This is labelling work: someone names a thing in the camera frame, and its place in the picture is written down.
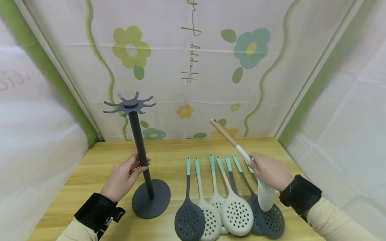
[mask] silicone skimmer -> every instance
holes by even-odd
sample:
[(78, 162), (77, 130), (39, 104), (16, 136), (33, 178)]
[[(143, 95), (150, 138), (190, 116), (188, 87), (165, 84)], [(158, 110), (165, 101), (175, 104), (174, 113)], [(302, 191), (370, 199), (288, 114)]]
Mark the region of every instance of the silicone skimmer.
[(232, 165), (230, 163), (230, 159), (229, 159), (228, 155), (225, 156), (225, 163), (227, 165), (229, 179), (230, 179), (230, 185), (232, 186), (232, 191), (234, 191), (234, 193), (236, 193), (237, 196), (240, 196), (239, 193), (237, 192), (235, 177), (233, 176)]
[[(213, 154), (209, 155), (210, 170), (212, 171), (212, 180), (213, 180), (213, 195), (208, 201), (210, 204), (215, 206), (217, 210), (221, 213), (221, 206), (225, 202), (225, 198), (220, 196), (217, 191), (217, 182), (216, 182), (216, 168), (215, 168), (215, 159)], [(224, 224), (221, 221), (221, 234), (227, 234), (229, 231), (224, 227)]]
[(205, 230), (201, 237), (203, 241), (215, 241), (221, 233), (222, 221), (220, 212), (216, 207), (210, 205), (205, 201), (202, 193), (201, 174), (200, 174), (200, 161), (198, 157), (195, 158), (196, 175), (198, 182), (198, 194), (200, 199), (198, 200), (198, 206), (204, 212), (205, 215)]
[[(211, 119), (210, 123), (231, 143), (240, 153), (241, 155), (249, 162), (251, 162), (251, 158), (249, 155), (241, 148), (240, 145), (221, 127), (221, 125), (215, 120)], [(276, 191), (265, 183), (261, 182), (258, 179), (259, 189), (257, 191), (257, 197), (259, 199), (259, 205), (261, 209), (266, 212), (271, 209), (272, 205), (275, 203)]]
[(186, 197), (174, 218), (174, 228), (182, 241), (197, 241), (204, 234), (205, 216), (201, 208), (189, 198), (190, 157), (186, 158)]
[(249, 192), (251, 193), (251, 196), (248, 198), (247, 203), (251, 206), (252, 211), (253, 211), (254, 222), (253, 222), (253, 227), (252, 227), (252, 233), (257, 234), (257, 235), (263, 235), (263, 231), (261, 231), (261, 228), (260, 228), (260, 223), (257, 222), (257, 217), (256, 217), (258, 214), (258, 210), (261, 210), (260, 205), (259, 205), (259, 199), (257, 198), (256, 194), (252, 190), (247, 179), (245, 178), (244, 172), (241, 169), (241, 166), (239, 164), (239, 160), (237, 159), (237, 157), (234, 154), (232, 155), (232, 158), (237, 166), (237, 169), (240, 172), (242, 179), (244, 180), (245, 184), (247, 185)]
[(225, 228), (236, 236), (247, 235), (253, 226), (253, 212), (247, 201), (237, 196), (230, 187), (227, 175), (219, 156), (216, 156), (216, 162), (224, 177), (228, 189), (228, 196), (221, 208), (221, 219)]
[(273, 204), (272, 208), (267, 212), (264, 212), (260, 208), (260, 205), (258, 204), (259, 202), (258, 198), (256, 194), (253, 192), (251, 186), (249, 185), (241, 169), (239, 160), (235, 155), (233, 155), (232, 157), (233, 157), (233, 161), (237, 166), (237, 169), (241, 174), (242, 179), (247, 185), (249, 191), (251, 192), (251, 197), (248, 199), (248, 203), (251, 205), (254, 213), (254, 220), (255, 220), (254, 227), (258, 226), (260, 229), (259, 231), (262, 232), (262, 234), (266, 235), (270, 239), (280, 238), (283, 235), (284, 228), (285, 228), (283, 213), (281, 212), (281, 210), (276, 204)]

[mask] hand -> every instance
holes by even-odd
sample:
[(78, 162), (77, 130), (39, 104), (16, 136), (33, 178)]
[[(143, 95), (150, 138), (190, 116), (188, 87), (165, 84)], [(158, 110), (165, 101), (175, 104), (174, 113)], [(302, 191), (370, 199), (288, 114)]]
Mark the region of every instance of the hand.
[[(150, 158), (147, 159), (147, 165), (150, 165)], [(125, 162), (115, 165), (100, 194), (119, 202), (134, 186), (139, 174), (147, 170), (147, 167), (140, 166), (137, 152)]]
[(253, 152), (249, 155), (254, 159), (248, 166), (253, 169), (256, 177), (270, 187), (282, 192), (294, 179), (284, 163), (278, 160)]

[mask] wooden table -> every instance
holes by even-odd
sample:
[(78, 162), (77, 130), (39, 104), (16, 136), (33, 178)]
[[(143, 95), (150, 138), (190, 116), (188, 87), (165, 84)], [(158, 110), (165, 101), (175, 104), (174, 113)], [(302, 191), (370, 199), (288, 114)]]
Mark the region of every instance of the wooden table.
[[(272, 137), (236, 138), (247, 153), (256, 151), (283, 161), (291, 173), (301, 174), (296, 164), (291, 160), (282, 146)], [(223, 138), (219, 139), (188, 139), (145, 141), (147, 155), (152, 158), (150, 173), (152, 179), (162, 179), (170, 187), (171, 201), (167, 209), (154, 219), (140, 219), (131, 209), (134, 191), (144, 182), (140, 176), (133, 189), (119, 202), (126, 210), (126, 215), (117, 224), (112, 222), (102, 241), (174, 241), (179, 240), (174, 231), (174, 216), (185, 199), (186, 193), (186, 157), (197, 156), (201, 164), (201, 179), (203, 194), (208, 200), (212, 196), (212, 174), (209, 166), (209, 154), (219, 155), (225, 165), (225, 155), (236, 154), (239, 160), (242, 156)], [(115, 164), (126, 160), (135, 151), (134, 142), (99, 142), (91, 148), (76, 167), (60, 193), (29, 237), (29, 241), (55, 240), (73, 219), (74, 213), (83, 205), (93, 192), (99, 192), (107, 180)], [(243, 183), (236, 166), (233, 164), (239, 194), (248, 198), (249, 192)], [(241, 164), (248, 174), (246, 165)], [(223, 180), (216, 166), (217, 186), (219, 193), (226, 196)], [(250, 184), (254, 184), (251, 176), (246, 175)], [(191, 166), (190, 197), (198, 202), (198, 187), (194, 162)], [(324, 240), (316, 234), (297, 214), (276, 200), (282, 210), (286, 227), (280, 240)], [(219, 241), (238, 240), (232, 234), (220, 236)], [(268, 240), (265, 237), (250, 235), (243, 240)]]

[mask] white backdrop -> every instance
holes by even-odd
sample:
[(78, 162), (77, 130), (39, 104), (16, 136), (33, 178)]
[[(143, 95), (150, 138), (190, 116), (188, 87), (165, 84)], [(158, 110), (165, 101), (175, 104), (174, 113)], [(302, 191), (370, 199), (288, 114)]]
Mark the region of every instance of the white backdrop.
[(88, 149), (57, 91), (0, 19), (0, 239), (26, 240)]
[(136, 91), (145, 139), (279, 136), (363, 0), (16, 2), (112, 141), (131, 130), (103, 101)]
[(288, 153), (324, 196), (386, 240), (386, 2), (330, 78)]

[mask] wrist strap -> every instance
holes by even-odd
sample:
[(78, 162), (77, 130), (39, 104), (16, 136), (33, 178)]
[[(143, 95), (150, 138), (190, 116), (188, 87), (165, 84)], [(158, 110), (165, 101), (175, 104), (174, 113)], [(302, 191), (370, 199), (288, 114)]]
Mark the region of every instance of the wrist strap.
[(74, 216), (81, 224), (103, 234), (112, 220), (119, 222), (125, 214), (123, 208), (116, 207), (117, 204), (99, 193), (93, 193)]
[(321, 197), (322, 191), (317, 186), (301, 175), (296, 175), (294, 180), (280, 193), (279, 200), (284, 206), (291, 206), (298, 215), (305, 219), (305, 213)]

